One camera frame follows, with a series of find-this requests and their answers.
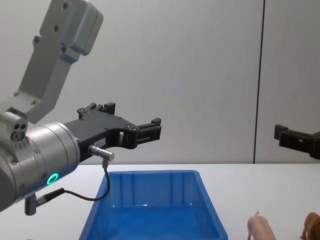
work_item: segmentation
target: toy pig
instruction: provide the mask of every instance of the toy pig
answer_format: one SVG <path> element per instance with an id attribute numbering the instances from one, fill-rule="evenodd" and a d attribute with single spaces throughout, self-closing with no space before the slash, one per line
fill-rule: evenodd
<path id="1" fill-rule="evenodd" d="M 310 212 L 304 221 L 304 229 L 300 237 L 303 240 L 320 240 L 320 216 Z"/>
<path id="2" fill-rule="evenodd" d="M 274 233 L 266 218 L 256 214 L 249 218 L 247 223 L 249 235 L 248 240 L 253 236 L 254 240 L 276 240 Z"/>

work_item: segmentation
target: blue plastic bin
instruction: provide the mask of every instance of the blue plastic bin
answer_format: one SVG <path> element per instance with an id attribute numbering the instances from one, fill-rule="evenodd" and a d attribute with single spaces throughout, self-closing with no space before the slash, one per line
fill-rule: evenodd
<path id="1" fill-rule="evenodd" d="M 227 240 L 197 171 L 110 173 L 81 240 Z M 97 196 L 107 188 L 104 177 Z"/>

